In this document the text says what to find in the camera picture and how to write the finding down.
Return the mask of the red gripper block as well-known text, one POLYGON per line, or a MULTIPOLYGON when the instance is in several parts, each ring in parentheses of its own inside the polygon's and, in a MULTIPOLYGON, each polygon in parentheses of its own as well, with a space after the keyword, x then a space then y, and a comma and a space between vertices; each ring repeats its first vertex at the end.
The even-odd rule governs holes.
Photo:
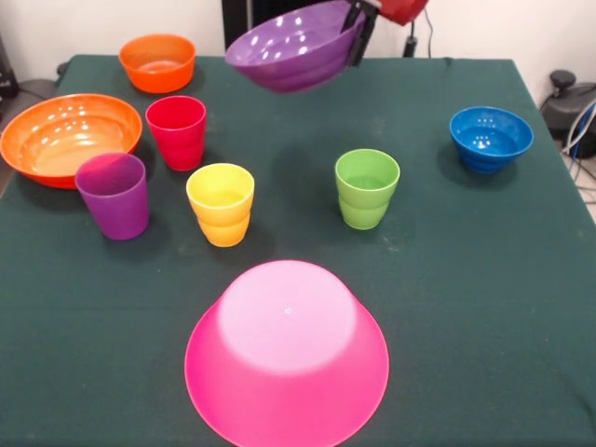
MULTIPOLYGON (((365 7, 361 0, 349 0, 348 3, 349 9, 341 33, 354 26, 360 16, 364 18, 348 55, 348 65, 359 66, 373 34, 377 8, 365 7)), ((380 15, 393 23, 405 26, 420 15, 427 3, 428 0, 381 0, 380 15)))

